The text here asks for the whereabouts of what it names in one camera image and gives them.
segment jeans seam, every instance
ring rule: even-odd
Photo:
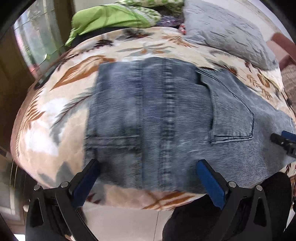
[[[139,76],[139,83],[138,83],[138,119],[137,119],[137,134],[139,135],[140,138],[140,148],[143,150],[143,129],[141,126],[144,126],[143,124],[143,67],[142,67],[143,62],[139,61],[139,70],[141,70],[140,76]],[[140,152],[141,157],[139,157],[139,169],[138,169],[138,176],[141,180],[140,187],[142,188],[144,186],[144,160],[143,160],[143,151]]]
[[[250,133],[248,133],[247,135],[245,136],[234,136],[234,135],[231,135],[231,136],[227,136],[227,135],[216,135],[214,136],[215,139],[219,139],[219,138],[227,138],[227,139],[224,139],[224,140],[213,140],[211,141],[212,143],[213,142],[224,142],[224,141],[227,141],[227,140],[245,140],[245,139],[250,139],[253,137],[254,135],[254,126],[255,126],[255,115],[254,113],[250,110],[250,108],[236,95],[234,94],[223,82],[221,82],[216,76],[212,75],[210,72],[220,72],[220,71],[223,71],[224,69],[221,69],[221,70],[204,70],[204,69],[200,69],[200,68],[197,68],[197,72],[201,73],[201,74],[204,74],[210,78],[213,78],[214,80],[216,80],[217,82],[219,82],[221,85],[223,85],[236,99],[238,99],[241,103],[243,103],[243,105],[249,110],[249,112],[251,113],[252,117],[253,117],[253,121],[252,121],[252,127],[251,127],[251,131]]]
[[[164,84],[164,129],[162,140],[162,171],[161,171],[161,187],[172,187],[171,164],[172,164],[172,149],[174,139],[175,126],[175,86],[172,79],[172,60],[163,59],[163,84]]]

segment bedding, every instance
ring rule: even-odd
[[[174,16],[179,16],[183,5],[183,0],[120,0],[113,4],[83,9],[72,17],[72,30],[65,45],[71,46],[77,35],[101,28],[154,26],[161,19],[161,14],[152,7],[163,6]]]
[[[259,28],[248,20],[201,0],[185,1],[184,17],[187,41],[224,50],[260,69],[278,68]]]
[[[71,180],[84,165],[88,102],[99,65],[149,57],[175,58],[203,69],[230,71],[295,124],[294,113],[286,104],[279,68],[262,71],[229,53],[186,42],[182,36],[167,27],[129,28],[93,37],[72,49],[43,87],[29,91],[14,124],[11,139],[14,159],[44,186],[56,187]],[[287,175],[295,175],[295,163],[283,163],[281,168]],[[98,183],[88,201],[114,207],[170,210],[201,196]]]
[[[125,6],[119,3],[83,9],[72,17],[72,29],[65,45],[70,46],[77,35],[83,35],[100,28],[148,28],[154,26],[160,18],[160,13],[153,9]]]
[[[109,32],[115,31],[115,30],[119,30],[119,29],[125,29],[125,28],[127,28],[127,27],[106,27],[106,28],[99,28],[99,29],[90,31],[90,32],[82,34],[82,35],[76,35],[76,37],[71,42],[71,47],[74,48],[78,44],[80,44],[83,41],[90,39],[92,37],[95,37],[95,36],[98,36],[101,34],[105,34],[105,33],[109,33]]]

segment back pocket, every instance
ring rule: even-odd
[[[139,135],[86,138],[86,157],[99,160],[104,184],[142,188],[142,151]]]
[[[201,71],[200,81],[209,88],[213,105],[211,143],[253,138],[255,117],[247,105],[215,76]]]

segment patterned fabric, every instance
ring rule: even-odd
[[[184,0],[119,0],[118,3],[127,6],[158,7],[165,6],[173,14],[179,16],[182,14]]]
[[[285,92],[296,110],[296,65],[288,65],[281,71]]]
[[[83,168],[87,104],[101,63],[175,58],[208,69],[227,69],[255,94],[293,118],[287,106],[280,70],[261,71],[243,59],[215,48],[190,44],[178,30],[166,27],[124,29],[88,39],[62,59],[48,82],[34,93],[15,123],[14,158],[33,178],[56,187]],[[295,175],[295,169],[287,171]],[[101,185],[89,201],[115,207],[169,210],[202,194],[160,192]]]

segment pink cushion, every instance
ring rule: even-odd
[[[296,45],[290,39],[282,33],[275,33],[271,40],[286,50],[291,58],[296,59]]]
[[[287,51],[285,51],[281,46],[279,46],[272,40],[267,41],[266,44],[276,56],[276,59],[279,62],[280,70],[283,70],[290,61],[290,55],[287,53]]]

